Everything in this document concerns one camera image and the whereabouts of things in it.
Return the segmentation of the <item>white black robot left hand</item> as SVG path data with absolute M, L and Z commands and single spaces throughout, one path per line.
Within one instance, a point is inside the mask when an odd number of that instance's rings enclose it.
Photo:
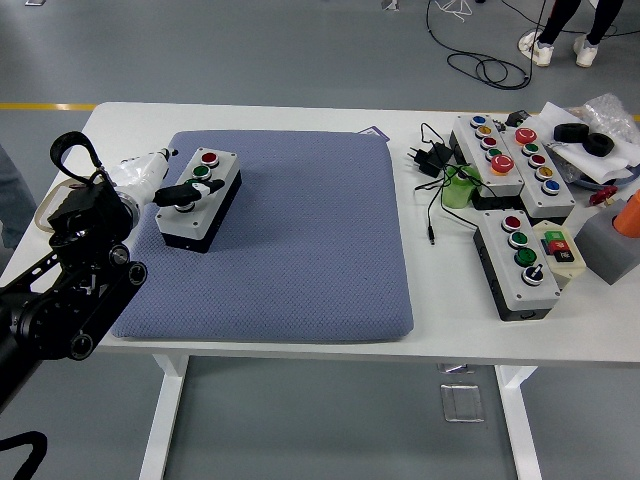
M 155 203 L 159 207 L 186 206 L 225 186 L 223 180 L 195 180 L 161 187 L 169 170 L 173 151 L 163 148 L 146 155 L 122 160 L 109 173 L 123 201 L 136 207 Z

